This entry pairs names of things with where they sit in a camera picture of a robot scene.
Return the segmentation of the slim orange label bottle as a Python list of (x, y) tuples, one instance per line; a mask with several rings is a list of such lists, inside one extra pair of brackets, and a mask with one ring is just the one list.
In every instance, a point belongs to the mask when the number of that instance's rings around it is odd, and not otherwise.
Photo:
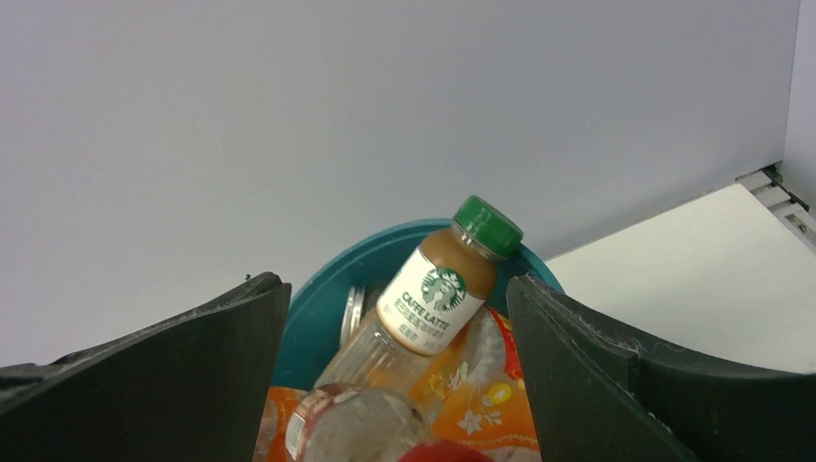
[(287, 387), (274, 386), (268, 389), (253, 462), (290, 460), (285, 448), (286, 429), (291, 414), (306, 394), (306, 391)]

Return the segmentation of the crushed orange label bottle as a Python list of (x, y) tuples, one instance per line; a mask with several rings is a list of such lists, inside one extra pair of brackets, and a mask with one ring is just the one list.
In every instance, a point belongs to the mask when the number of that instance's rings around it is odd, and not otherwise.
[(433, 432), (495, 461), (542, 460), (510, 321), (484, 306), (413, 385)]

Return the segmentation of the red cap clear bottle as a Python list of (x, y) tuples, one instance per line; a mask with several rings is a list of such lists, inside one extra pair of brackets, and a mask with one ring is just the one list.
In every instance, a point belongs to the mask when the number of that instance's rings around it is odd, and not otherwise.
[(290, 461), (488, 461), (434, 434), (408, 398), (378, 387), (333, 383), (305, 395), (289, 418)]

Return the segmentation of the clear plastic jar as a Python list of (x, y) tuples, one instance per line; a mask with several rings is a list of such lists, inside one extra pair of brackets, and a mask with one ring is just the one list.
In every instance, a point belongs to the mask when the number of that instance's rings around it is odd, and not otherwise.
[(352, 286), (349, 289), (341, 323), (339, 347), (343, 347), (359, 328), (366, 313), (372, 310), (382, 287)]

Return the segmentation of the green cap coffee bottle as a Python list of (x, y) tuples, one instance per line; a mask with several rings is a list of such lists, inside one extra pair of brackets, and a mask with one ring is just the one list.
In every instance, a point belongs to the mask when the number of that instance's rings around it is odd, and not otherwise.
[(522, 239), (513, 220), (486, 200), (468, 197), (451, 225), (425, 237), (404, 261), (315, 385), (409, 394), (486, 303), (498, 264)]

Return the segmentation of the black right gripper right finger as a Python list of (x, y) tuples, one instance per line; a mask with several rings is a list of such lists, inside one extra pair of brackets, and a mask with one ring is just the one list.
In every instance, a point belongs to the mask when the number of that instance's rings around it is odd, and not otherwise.
[(546, 461), (811, 461), (815, 377), (717, 358), (531, 276), (506, 291)]

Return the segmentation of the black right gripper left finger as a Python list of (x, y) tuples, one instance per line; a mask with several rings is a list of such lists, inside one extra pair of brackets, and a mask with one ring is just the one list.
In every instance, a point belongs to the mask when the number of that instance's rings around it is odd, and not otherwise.
[(5, 461), (248, 461), (292, 287), (261, 273), (45, 365), (1, 371)]

